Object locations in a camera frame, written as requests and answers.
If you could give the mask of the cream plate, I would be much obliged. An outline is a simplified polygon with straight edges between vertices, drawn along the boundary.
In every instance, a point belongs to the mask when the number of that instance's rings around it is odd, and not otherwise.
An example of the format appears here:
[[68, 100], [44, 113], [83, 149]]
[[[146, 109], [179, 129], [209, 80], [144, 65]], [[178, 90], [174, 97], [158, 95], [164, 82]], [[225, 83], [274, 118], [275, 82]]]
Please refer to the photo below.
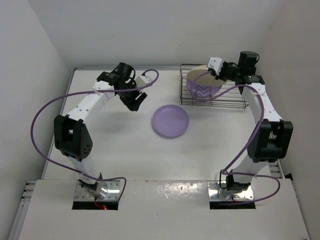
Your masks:
[[196, 84], [210, 87], [222, 86], [226, 83], [226, 81], [215, 79], [206, 65], [199, 65], [192, 68], [187, 73], [186, 79], [195, 82]]

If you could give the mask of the purple plate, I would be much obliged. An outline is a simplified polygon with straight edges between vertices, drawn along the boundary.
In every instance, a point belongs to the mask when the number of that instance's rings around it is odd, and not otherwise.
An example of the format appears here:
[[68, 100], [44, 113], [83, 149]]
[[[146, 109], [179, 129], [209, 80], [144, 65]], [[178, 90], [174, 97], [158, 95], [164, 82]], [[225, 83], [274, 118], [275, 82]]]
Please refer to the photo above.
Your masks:
[[194, 99], [208, 100], [216, 95], [222, 88], [219, 86], [209, 86], [204, 84], [193, 83], [191, 80], [186, 80], [187, 90]]
[[189, 127], [189, 115], [180, 106], [167, 104], [159, 107], [153, 114], [151, 124], [153, 129], [166, 138], [177, 138], [183, 135]]

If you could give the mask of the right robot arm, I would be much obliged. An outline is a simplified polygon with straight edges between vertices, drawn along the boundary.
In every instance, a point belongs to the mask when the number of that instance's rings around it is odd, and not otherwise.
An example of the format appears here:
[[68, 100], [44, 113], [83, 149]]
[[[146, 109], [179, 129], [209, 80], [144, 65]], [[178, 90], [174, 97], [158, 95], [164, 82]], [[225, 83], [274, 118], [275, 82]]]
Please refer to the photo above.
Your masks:
[[255, 127], [247, 143], [236, 157], [219, 173], [225, 176], [224, 190], [242, 192], [252, 179], [270, 163], [283, 159], [288, 151], [294, 126], [276, 111], [262, 76], [256, 74], [260, 56], [242, 51], [238, 63], [224, 62], [217, 79], [232, 81], [248, 103]]

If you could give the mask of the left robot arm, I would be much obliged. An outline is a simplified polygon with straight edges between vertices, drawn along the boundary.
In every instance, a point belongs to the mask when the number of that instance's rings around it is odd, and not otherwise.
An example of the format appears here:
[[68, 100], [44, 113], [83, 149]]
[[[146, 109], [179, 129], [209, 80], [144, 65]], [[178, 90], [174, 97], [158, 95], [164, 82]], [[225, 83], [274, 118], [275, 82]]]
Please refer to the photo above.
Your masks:
[[134, 68], [126, 63], [111, 72], [102, 72], [82, 101], [66, 115], [54, 119], [54, 145], [66, 156], [77, 171], [80, 171], [81, 187], [92, 196], [98, 196], [106, 184], [99, 183], [102, 174], [90, 157], [93, 141], [88, 127], [95, 116], [114, 96], [119, 96], [122, 103], [132, 112], [138, 111], [140, 104], [147, 97], [139, 88], [151, 83], [145, 74], [136, 76]]

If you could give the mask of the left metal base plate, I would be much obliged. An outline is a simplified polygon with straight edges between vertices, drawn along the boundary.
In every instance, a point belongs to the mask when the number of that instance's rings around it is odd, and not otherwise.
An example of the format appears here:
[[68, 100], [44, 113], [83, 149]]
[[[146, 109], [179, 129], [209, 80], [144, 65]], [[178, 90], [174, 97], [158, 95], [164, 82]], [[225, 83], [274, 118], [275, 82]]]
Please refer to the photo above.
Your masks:
[[118, 201], [119, 197], [119, 181], [98, 181], [92, 189], [78, 181], [74, 193], [76, 202], [93, 202], [95, 199], [99, 202], [112, 202]]

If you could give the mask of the metal base plate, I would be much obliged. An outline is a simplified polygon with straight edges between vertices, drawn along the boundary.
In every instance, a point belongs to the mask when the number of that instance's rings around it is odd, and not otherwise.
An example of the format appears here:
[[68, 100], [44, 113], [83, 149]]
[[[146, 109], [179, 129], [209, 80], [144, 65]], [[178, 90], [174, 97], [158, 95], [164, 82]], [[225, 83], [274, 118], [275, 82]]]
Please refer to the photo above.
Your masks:
[[253, 201], [254, 194], [252, 187], [249, 186], [247, 190], [234, 191], [227, 190], [225, 180], [207, 181], [208, 197], [210, 202], [224, 202], [224, 201]]
[[76, 202], [93, 202], [95, 199], [99, 202], [112, 202], [118, 201], [119, 197], [119, 181], [98, 181], [92, 189], [78, 181], [74, 193]]

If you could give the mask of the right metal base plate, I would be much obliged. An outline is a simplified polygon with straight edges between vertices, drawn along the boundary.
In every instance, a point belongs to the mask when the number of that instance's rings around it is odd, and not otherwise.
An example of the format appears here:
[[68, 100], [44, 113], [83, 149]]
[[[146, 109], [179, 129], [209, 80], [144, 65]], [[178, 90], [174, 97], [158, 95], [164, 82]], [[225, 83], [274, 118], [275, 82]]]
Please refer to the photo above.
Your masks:
[[225, 180], [207, 181], [208, 197], [210, 202], [224, 202], [224, 201], [253, 201], [254, 194], [252, 187], [249, 186], [247, 190], [234, 191], [227, 190]]

